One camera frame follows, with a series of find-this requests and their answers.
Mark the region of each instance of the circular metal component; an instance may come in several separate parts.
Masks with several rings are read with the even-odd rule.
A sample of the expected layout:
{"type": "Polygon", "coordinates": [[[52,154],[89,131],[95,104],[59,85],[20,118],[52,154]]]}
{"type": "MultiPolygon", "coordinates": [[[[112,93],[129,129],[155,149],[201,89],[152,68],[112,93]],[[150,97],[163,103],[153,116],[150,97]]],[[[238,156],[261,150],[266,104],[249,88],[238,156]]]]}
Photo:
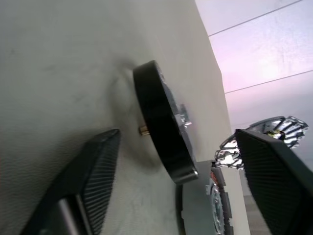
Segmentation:
{"type": "MultiPolygon", "coordinates": [[[[305,137],[308,125],[296,117],[272,117],[250,125],[247,130],[263,133],[272,138],[283,141],[288,148],[297,148],[299,141],[305,137]]],[[[226,166],[244,169],[240,150],[235,135],[230,136],[221,145],[220,150],[215,152],[216,167],[226,166]]]]}
{"type": "Polygon", "coordinates": [[[187,113],[181,114],[156,61],[134,69],[134,86],[148,131],[167,172],[176,184],[198,178],[187,113]]]}
{"type": "Polygon", "coordinates": [[[224,234],[223,206],[219,188],[217,187],[216,184],[214,184],[211,188],[211,203],[216,233],[219,235],[223,235],[224,234]]]}

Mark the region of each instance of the textured black surface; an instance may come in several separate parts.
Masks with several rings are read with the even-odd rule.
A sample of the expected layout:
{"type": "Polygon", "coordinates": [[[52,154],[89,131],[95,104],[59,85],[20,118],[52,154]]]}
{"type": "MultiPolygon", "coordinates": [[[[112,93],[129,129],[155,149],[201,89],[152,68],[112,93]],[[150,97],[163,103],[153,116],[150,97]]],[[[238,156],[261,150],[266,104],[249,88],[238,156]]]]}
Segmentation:
{"type": "Polygon", "coordinates": [[[182,207],[182,185],[176,185],[175,190],[176,218],[179,235],[186,235],[184,220],[181,217],[182,207]]]}
{"type": "Polygon", "coordinates": [[[81,234],[86,234],[90,229],[95,235],[99,234],[112,190],[119,141],[119,130],[107,131],[89,140],[80,154],[52,182],[22,235],[36,235],[44,230],[48,214],[64,198],[74,198],[71,201],[75,201],[75,205],[68,210],[81,221],[81,234]],[[79,207],[76,200],[79,197],[83,198],[81,206],[85,210],[74,211],[75,207],[79,207]]]}
{"type": "Polygon", "coordinates": [[[245,130],[237,130],[236,139],[252,196],[272,234],[307,234],[312,198],[304,181],[312,173],[280,140],[245,130]]]}
{"type": "Polygon", "coordinates": [[[104,217],[110,201],[119,137],[113,136],[106,141],[105,148],[95,162],[82,191],[86,215],[94,235],[101,233],[104,217]]]}

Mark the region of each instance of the reflective metal part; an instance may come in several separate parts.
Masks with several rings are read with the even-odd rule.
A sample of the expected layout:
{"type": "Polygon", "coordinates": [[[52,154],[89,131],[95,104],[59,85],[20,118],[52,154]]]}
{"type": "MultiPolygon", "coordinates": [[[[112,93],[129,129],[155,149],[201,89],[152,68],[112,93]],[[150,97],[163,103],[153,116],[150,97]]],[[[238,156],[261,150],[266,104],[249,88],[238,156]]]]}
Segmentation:
{"type": "Polygon", "coordinates": [[[142,136],[147,136],[147,135],[150,134],[150,132],[149,132],[147,126],[141,126],[141,127],[139,127],[139,133],[140,133],[140,135],[142,135],[142,136]]]}
{"type": "Polygon", "coordinates": [[[216,184],[213,184],[211,188],[211,203],[216,233],[219,235],[223,235],[224,234],[223,206],[219,188],[217,187],[216,184]]]}
{"type": "Polygon", "coordinates": [[[192,124],[192,122],[189,119],[187,109],[186,109],[185,105],[183,105],[183,104],[180,105],[180,118],[181,118],[181,121],[183,122],[185,128],[187,128],[189,125],[192,124]]]}
{"type": "MultiPolygon", "coordinates": [[[[308,125],[298,118],[273,117],[250,125],[247,130],[267,134],[275,139],[280,139],[289,148],[297,148],[299,141],[305,137],[308,125]]],[[[220,150],[215,153],[216,167],[229,167],[238,170],[244,169],[241,160],[240,150],[234,135],[226,139],[221,145],[220,150]]]]}

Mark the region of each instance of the white wall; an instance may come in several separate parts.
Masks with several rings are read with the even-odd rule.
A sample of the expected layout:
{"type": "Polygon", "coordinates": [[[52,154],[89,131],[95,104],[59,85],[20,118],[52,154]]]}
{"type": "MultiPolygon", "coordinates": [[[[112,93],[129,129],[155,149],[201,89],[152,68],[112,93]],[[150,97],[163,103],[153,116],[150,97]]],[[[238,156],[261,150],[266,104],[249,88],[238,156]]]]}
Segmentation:
{"type": "MultiPolygon", "coordinates": [[[[313,1],[197,0],[232,126],[292,115],[313,125],[313,1]]],[[[313,132],[296,149],[313,169],[313,132]]],[[[243,182],[245,195],[250,192],[243,182]]]]}
{"type": "Polygon", "coordinates": [[[228,192],[232,218],[230,225],[234,227],[235,235],[250,235],[248,217],[240,185],[240,175],[236,169],[222,168],[226,182],[225,191],[228,192]]]}

